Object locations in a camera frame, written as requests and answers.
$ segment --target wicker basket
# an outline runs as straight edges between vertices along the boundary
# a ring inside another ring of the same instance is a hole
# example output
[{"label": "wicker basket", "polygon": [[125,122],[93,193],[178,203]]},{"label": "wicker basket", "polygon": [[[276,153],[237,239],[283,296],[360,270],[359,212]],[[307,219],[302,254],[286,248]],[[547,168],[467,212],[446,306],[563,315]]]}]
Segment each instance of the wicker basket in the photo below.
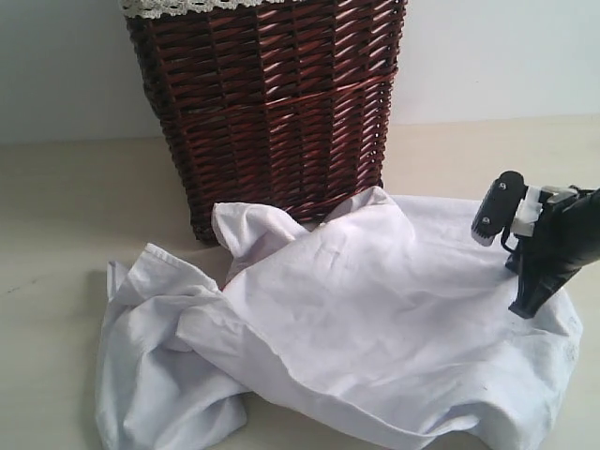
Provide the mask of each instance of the wicker basket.
[{"label": "wicker basket", "polygon": [[404,0],[127,19],[145,93],[211,241],[217,202],[318,220],[381,183]]}]

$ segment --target lace trim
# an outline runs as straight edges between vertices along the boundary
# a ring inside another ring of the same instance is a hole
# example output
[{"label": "lace trim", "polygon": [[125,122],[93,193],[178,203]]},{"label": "lace trim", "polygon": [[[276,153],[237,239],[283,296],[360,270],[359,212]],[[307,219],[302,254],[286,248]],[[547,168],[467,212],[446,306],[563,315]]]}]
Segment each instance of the lace trim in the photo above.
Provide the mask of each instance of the lace trim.
[{"label": "lace trim", "polygon": [[128,17],[157,19],[163,14],[180,16],[189,12],[208,12],[214,8],[236,9],[239,6],[256,7],[261,3],[283,3],[286,0],[120,0],[121,9]]}]

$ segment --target table surface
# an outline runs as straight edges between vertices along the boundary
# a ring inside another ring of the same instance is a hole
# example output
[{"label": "table surface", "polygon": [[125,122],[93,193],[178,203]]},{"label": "table surface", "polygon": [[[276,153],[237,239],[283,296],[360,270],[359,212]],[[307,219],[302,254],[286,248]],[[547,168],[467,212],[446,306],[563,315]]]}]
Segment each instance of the table surface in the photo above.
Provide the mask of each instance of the table surface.
[{"label": "table surface", "polygon": [[[481,199],[501,172],[532,185],[598,186],[600,116],[392,127],[384,180],[393,194]],[[106,262],[146,242],[222,280],[229,255],[188,226],[161,139],[0,148],[0,448],[99,450],[94,424]],[[569,285],[585,332],[558,423],[543,450],[594,448],[600,409],[600,264]],[[249,422],[217,450],[367,450],[295,412],[246,397]],[[428,450],[482,450],[451,434]]]}]

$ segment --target white wall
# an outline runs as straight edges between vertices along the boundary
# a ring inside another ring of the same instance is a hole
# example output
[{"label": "white wall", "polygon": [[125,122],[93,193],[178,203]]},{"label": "white wall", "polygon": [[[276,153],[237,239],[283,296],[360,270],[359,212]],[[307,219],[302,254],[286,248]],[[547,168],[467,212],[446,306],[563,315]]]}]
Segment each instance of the white wall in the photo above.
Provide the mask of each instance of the white wall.
[{"label": "white wall", "polygon": [[[393,122],[600,113],[597,0],[412,0]],[[0,0],[0,143],[156,136],[116,0]]]}]

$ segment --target white cloth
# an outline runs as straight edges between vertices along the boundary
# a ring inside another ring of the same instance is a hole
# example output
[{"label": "white cloth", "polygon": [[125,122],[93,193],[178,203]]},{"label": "white cloth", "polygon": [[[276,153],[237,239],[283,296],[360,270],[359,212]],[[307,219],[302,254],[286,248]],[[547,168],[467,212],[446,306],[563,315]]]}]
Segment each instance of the white cloth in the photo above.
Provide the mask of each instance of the white cloth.
[{"label": "white cloth", "polygon": [[285,0],[119,0],[128,17],[157,19],[162,15],[180,16],[189,12],[208,12],[214,8],[236,9],[256,7],[262,3],[283,3]]},{"label": "white cloth", "polygon": [[507,310],[517,280],[503,250],[472,241],[477,206],[373,188],[308,232],[273,207],[219,204],[235,259],[223,291],[148,246],[110,289],[97,381],[106,448],[204,448],[244,423],[230,396],[249,389],[390,449],[452,430],[536,449],[581,324],[565,291],[529,321]]}]

